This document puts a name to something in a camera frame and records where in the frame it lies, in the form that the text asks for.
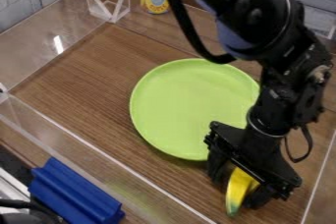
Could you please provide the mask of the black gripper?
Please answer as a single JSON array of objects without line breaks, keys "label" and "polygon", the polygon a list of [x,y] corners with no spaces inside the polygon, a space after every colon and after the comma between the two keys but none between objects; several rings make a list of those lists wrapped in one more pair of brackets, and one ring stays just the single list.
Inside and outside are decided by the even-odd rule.
[{"label": "black gripper", "polygon": [[247,208],[262,208],[272,198],[290,198],[302,178],[283,157],[282,138],[263,135],[251,126],[239,129],[212,121],[204,143],[208,176],[216,185],[227,183],[235,166],[262,184],[243,201]]}]

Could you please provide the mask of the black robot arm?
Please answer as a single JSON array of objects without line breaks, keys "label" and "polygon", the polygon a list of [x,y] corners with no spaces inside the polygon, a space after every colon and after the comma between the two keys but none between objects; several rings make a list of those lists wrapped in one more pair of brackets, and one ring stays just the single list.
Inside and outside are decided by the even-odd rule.
[{"label": "black robot arm", "polygon": [[274,198],[287,199],[302,185],[288,147],[291,130],[312,140],[307,125],[324,112],[323,94],[331,79],[332,56],[304,25],[298,0],[199,0],[212,13],[223,55],[208,52],[182,0],[168,0],[182,31],[198,53],[216,64],[242,59],[263,67],[260,95],[243,129],[210,123],[206,144],[214,181],[227,164],[259,183],[243,192],[242,205],[258,209]]}]

